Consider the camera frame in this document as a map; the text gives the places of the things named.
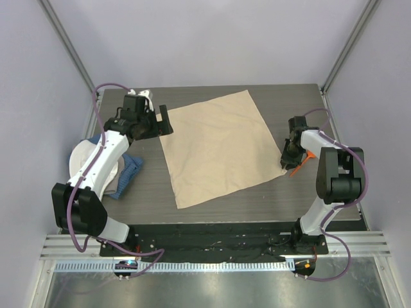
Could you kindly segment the orange plastic utensil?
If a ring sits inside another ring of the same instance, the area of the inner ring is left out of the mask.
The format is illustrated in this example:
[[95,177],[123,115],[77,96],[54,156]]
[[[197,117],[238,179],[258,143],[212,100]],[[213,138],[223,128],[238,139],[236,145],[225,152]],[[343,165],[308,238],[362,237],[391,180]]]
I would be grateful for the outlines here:
[[305,165],[305,163],[307,163],[309,160],[314,159],[314,158],[316,158],[316,156],[312,152],[307,151],[306,156],[302,160],[302,162],[290,173],[290,177],[293,177],[296,174],[296,172],[298,172],[300,170],[300,168],[303,165]]

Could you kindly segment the beige cloth napkin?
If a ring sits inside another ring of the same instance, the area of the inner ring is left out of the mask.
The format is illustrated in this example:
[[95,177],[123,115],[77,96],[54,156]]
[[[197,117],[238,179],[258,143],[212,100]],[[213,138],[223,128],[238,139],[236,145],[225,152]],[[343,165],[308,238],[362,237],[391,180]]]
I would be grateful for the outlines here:
[[178,209],[283,176],[281,152],[249,91],[168,112],[160,138]]

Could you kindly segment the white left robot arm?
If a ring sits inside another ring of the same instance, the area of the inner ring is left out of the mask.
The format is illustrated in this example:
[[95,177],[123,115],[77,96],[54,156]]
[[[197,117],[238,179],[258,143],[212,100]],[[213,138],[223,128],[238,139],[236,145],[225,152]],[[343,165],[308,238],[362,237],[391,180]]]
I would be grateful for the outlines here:
[[161,105],[159,110],[156,113],[149,90],[130,91],[116,116],[103,125],[91,157],[67,183],[57,183],[52,188],[57,226],[69,232],[80,252],[84,252],[85,247],[79,245],[76,234],[114,245],[124,256],[137,250],[133,228],[110,218],[101,199],[110,172],[134,141],[173,133],[166,105]]

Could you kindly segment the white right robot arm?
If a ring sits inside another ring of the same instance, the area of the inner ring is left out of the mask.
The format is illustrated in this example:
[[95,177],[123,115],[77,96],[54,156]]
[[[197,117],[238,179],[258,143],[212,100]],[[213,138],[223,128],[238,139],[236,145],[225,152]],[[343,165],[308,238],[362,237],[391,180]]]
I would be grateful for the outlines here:
[[317,197],[305,215],[295,222],[288,242],[293,251],[305,253],[320,244],[336,214],[358,203],[368,182],[361,148],[339,144],[319,128],[308,126],[303,115],[289,119],[288,127],[281,167],[296,171],[309,153],[319,160],[315,181]]

